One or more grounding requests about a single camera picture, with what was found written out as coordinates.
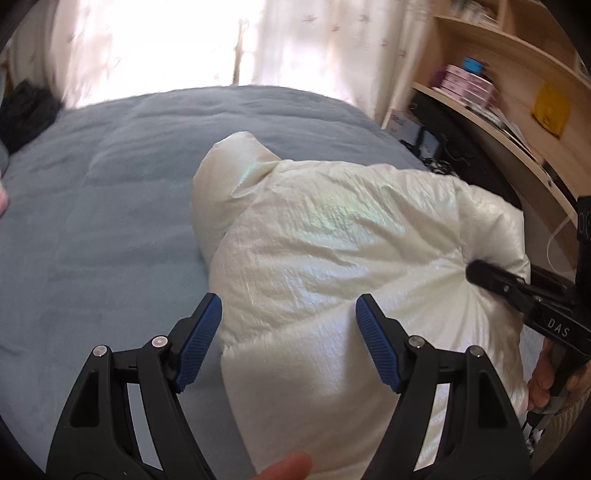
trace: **pillow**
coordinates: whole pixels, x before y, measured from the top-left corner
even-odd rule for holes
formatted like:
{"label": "pillow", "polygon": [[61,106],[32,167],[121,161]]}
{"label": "pillow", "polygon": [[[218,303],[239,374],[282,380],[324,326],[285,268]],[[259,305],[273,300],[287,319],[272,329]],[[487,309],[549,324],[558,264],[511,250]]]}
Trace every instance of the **pillow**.
{"label": "pillow", "polygon": [[[313,480],[363,475],[398,400],[356,324],[363,293],[437,348],[485,348],[524,414],[522,320],[465,278],[477,258],[529,275],[522,213],[454,177],[389,165],[261,165],[253,142],[242,134],[216,144],[215,167],[204,161],[195,176],[193,208],[223,303],[224,384],[255,469],[302,450]],[[238,203],[244,178],[261,181],[249,180]],[[434,460],[447,390],[437,390],[417,468]]]}

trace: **white cable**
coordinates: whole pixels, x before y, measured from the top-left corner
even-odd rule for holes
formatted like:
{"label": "white cable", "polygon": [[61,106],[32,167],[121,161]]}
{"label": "white cable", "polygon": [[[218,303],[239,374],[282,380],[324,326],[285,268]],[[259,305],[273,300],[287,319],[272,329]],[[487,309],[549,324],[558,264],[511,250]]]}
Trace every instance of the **white cable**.
{"label": "white cable", "polygon": [[554,273],[556,273],[558,275],[562,275],[563,277],[574,275],[577,271],[576,270],[568,270],[566,272],[559,272],[558,270],[556,270],[554,268],[554,265],[550,261],[550,244],[552,243],[552,240],[554,240],[556,238],[556,236],[560,233],[560,231],[566,226],[566,224],[569,222],[569,220],[570,220],[570,217],[567,215],[566,218],[564,220],[562,220],[562,223],[558,226],[558,228],[556,230],[554,230],[554,233],[552,233],[552,235],[550,235],[550,238],[548,238],[548,243],[546,244],[546,258],[548,259],[548,264],[550,265],[550,268],[552,270],[554,270]]}

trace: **yellow package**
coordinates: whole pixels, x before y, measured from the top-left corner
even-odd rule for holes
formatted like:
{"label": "yellow package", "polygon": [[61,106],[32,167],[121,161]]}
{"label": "yellow package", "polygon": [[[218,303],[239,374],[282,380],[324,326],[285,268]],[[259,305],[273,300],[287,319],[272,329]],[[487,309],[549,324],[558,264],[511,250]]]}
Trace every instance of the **yellow package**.
{"label": "yellow package", "polygon": [[566,122],[569,121],[569,99],[546,82],[535,99],[531,114],[548,132],[560,138]]}

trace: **blue gripper pad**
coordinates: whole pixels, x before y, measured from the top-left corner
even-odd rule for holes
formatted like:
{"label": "blue gripper pad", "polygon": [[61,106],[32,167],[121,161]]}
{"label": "blue gripper pad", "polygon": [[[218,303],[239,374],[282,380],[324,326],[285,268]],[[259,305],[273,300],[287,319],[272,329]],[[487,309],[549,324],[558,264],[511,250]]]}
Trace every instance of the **blue gripper pad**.
{"label": "blue gripper pad", "polygon": [[364,295],[357,299],[355,316],[365,345],[383,383],[392,391],[402,393],[402,378],[398,373],[398,355],[382,330],[378,318],[371,310]]}
{"label": "blue gripper pad", "polygon": [[211,296],[209,304],[197,320],[197,324],[178,354],[177,376],[173,382],[176,393],[181,393],[187,385],[195,381],[205,354],[222,321],[222,301],[213,293],[208,293],[202,302]]}

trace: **blue container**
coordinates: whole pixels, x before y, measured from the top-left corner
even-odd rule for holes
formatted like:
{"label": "blue container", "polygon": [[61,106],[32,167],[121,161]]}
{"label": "blue container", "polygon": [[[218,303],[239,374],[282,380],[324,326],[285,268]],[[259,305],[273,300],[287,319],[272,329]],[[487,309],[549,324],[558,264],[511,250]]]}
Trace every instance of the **blue container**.
{"label": "blue container", "polygon": [[478,60],[466,57],[464,59],[463,68],[467,72],[473,73],[474,75],[481,75],[484,70],[484,65]]}

